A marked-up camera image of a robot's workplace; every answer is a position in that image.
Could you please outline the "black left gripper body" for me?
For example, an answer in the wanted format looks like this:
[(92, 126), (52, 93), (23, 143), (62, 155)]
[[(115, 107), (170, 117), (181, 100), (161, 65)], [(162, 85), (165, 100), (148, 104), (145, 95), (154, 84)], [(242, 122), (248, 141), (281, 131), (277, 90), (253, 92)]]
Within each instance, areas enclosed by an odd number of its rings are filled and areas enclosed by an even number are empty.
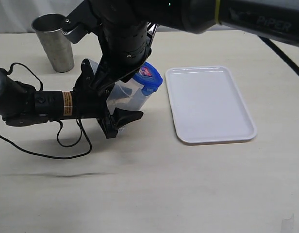
[(118, 130), (115, 128), (114, 118), (111, 116), (106, 99), (109, 96), (105, 90), (101, 95), (90, 88), (93, 77), (89, 71), (89, 59), (81, 63), (81, 74), (72, 89), (73, 114), (83, 119), (96, 119), (107, 139), (116, 138)]

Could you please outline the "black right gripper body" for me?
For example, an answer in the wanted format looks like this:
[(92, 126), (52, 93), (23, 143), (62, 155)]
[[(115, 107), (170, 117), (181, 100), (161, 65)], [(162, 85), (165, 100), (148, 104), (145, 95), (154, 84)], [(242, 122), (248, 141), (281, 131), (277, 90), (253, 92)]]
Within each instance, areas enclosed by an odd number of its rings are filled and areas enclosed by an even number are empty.
[(99, 14), (105, 45), (101, 45), (100, 65), (136, 69), (147, 59), (147, 20), (119, 18), (111, 22)]

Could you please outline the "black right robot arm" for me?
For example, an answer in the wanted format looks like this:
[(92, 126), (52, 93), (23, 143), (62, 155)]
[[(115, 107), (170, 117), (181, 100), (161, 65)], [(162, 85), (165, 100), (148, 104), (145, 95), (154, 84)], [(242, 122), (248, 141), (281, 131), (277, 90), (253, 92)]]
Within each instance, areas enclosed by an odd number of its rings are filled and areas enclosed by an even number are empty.
[(262, 39), (299, 76), (299, 67), (273, 41), (299, 47), (299, 0), (84, 0), (63, 21), (71, 43), (95, 34), (102, 58), (89, 87), (103, 92), (127, 82), (151, 53), (150, 26), (200, 34), (214, 25)]

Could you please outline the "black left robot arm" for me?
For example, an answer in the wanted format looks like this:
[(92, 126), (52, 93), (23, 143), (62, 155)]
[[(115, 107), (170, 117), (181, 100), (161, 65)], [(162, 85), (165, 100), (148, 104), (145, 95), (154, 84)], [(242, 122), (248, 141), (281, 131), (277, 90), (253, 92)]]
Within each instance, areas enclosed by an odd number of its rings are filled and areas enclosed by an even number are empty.
[(116, 108), (111, 114), (106, 100), (87, 88), (98, 63), (84, 59), (81, 74), (71, 91), (44, 91), (12, 80), (9, 71), (0, 68), (0, 115), (8, 126), (24, 127), (59, 120), (96, 119), (106, 138), (115, 138), (118, 130), (143, 116), (141, 111)]

